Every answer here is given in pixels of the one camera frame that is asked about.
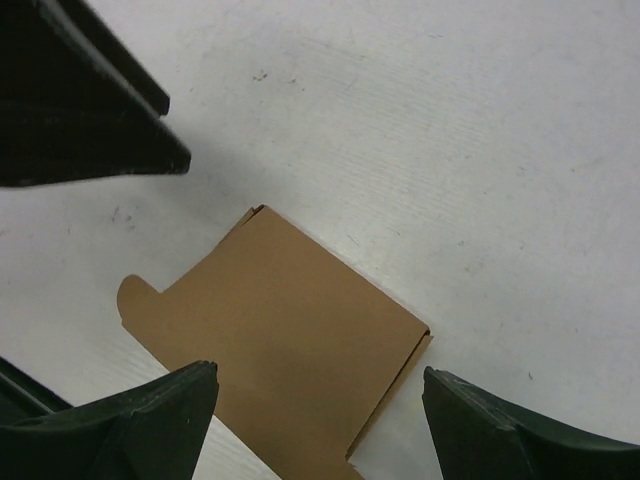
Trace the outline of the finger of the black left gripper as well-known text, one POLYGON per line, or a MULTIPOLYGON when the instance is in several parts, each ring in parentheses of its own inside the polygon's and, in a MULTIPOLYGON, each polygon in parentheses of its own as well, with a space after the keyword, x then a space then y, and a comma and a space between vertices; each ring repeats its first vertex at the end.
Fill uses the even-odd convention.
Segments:
POLYGON ((1 185, 182 175, 191 153, 58 1, 1 4, 1 185))
POLYGON ((83 0, 61 0, 58 4, 87 40, 161 116, 169 112, 170 97, 132 55, 97 12, 83 0))

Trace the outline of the brown paper box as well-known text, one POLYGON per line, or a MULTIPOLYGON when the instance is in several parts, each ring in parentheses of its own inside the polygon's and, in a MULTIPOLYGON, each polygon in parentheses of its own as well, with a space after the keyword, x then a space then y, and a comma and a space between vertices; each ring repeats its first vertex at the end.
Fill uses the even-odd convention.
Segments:
POLYGON ((166 290, 126 277, 117 306, 165 368, 216 363, 216 417, 283 479, 356 478, 351 454, 431 340, 264 205, 166 290))

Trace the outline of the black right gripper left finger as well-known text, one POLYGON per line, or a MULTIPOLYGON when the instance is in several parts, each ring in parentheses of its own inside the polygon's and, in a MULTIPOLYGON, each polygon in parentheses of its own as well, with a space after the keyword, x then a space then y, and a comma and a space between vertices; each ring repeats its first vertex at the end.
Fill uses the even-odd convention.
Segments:
POLYGON ((190 479, 213 417, 213 362, 91 403, 1 425, 4 479, 190 479))

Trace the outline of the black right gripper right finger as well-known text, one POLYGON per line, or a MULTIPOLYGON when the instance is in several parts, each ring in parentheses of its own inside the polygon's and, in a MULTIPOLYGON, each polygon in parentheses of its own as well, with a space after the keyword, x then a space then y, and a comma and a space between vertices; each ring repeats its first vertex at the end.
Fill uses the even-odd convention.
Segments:
POLYGON ((637 479, 639 447, 564 424, 444 370, 424 410, 445 479, 637 479))

